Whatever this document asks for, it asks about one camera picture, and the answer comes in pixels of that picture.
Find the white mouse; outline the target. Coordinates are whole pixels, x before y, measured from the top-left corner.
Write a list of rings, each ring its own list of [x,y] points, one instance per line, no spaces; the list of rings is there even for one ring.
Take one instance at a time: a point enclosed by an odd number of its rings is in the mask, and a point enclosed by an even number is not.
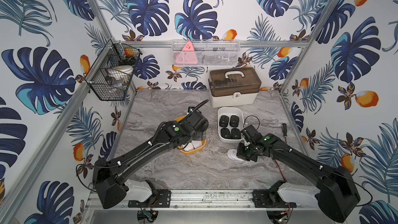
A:
[[[234,161],[244,162],[243,159],[237,156],[237,149],[229,149],[227,152],[227,157]]]
[[[194,149],[199,149],[200,147],[202,147],[202,142],[201,141],[192,141],[192,146],[194,147]]]
[[[188,151],[194,150],[194,147],[193,147],[192,143],[189,143],[183,150],[188,152]]]

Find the yellow plastic bin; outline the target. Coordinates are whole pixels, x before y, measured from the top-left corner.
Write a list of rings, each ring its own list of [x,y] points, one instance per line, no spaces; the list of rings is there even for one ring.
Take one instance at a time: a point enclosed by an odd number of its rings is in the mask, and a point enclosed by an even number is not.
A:
[[[191,151],[188,151],[188,152],[186,152],[186,151],[184,151],[183,149],[181,149],[180,151],[182,152],[182,153],[184,153],[184,154],[186,154],[186,155],[191,155],[191,154],[193,154],[193,153],[195,153],[195,152],[198,152],[198,151],[201,151],[204,147],[205,147],[205,145],[206,145],[206,140],[204,141],[204,142],[202,142],[202,147],[200,147],[199,149],[194,149],[194,150],[191,150]]]

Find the black mouse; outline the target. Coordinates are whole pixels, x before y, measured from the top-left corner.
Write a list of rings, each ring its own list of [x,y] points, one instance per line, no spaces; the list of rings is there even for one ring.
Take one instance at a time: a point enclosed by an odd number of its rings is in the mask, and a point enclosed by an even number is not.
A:
[[[241,140],[241,132],[238,128],[231,129],[231,139]]]
[[[227,140],[231,139],[231,132],[228,128],[222,128],[220,130],[220,134],[223,139],[227,139]]]
[[[230,117],[229,125],[230,125],[231,127],[233,127],[233,128],[238,128],[238,126],[239,126],[239,121],[240,121],[240,118],[239,118],[238,116],[232,115],[232,116]]]
[[[219,119],[219,126],[222,128],[227,128],[229,126],[230,118],[227,115],[222,115]]]

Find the white plastic bin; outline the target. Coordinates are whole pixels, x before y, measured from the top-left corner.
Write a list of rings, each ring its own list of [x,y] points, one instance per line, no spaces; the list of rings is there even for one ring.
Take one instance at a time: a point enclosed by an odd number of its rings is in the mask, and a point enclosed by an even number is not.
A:
[[[242,142],[244,115],[237,107],[222,107],[218,110],[218,134],[224,143],[237,144]]]

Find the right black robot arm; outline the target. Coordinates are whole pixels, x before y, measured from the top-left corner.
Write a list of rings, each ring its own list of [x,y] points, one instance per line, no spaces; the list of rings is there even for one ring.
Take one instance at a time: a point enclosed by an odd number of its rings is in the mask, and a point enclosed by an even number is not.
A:
[[[262,135],[252,125],[241,131],[248,145],[239,143],[237,157],[256,162],[259,156],[280,161],[300,173],[312,186],[278,181],[267,190],[254,190],[257,207],[305,205],[320,209],[325,216],[343,223],[360,201],[350,172],[320,163],[293,149],[273,134]]]

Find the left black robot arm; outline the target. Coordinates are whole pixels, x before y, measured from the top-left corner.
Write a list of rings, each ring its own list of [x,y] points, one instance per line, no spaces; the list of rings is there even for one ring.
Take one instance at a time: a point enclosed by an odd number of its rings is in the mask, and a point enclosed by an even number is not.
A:
[[[198,133],[205,132],[209,123],[199,109],[207,102],[199,103],[179,121],[161,122],[149,140],[124,155],[111,160],[99,158],[95,162],[92,182],[104,209],[121,203],[129,191],[141,206],[156,202],[159,193],[151,181],[138,181],[131,186],[126,181],[154,158],[175,148],[185,148]]]

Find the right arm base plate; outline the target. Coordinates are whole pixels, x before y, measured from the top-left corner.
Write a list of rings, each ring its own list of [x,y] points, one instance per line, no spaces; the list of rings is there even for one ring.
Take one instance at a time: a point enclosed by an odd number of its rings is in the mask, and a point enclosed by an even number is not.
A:
[[[296,208],[294,202],[285,202],[277,191],[272,190],[254,190],[252,192],[252,201],[255,208]]]

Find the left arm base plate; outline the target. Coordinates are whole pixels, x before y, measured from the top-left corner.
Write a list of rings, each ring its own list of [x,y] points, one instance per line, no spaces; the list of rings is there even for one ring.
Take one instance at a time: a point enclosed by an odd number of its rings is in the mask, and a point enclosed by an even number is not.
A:
[[[167,189],[158,189],[156,193],[152,194],[146,201],[129,201],[127,207],[129,208],[169,208],[172,192]]]

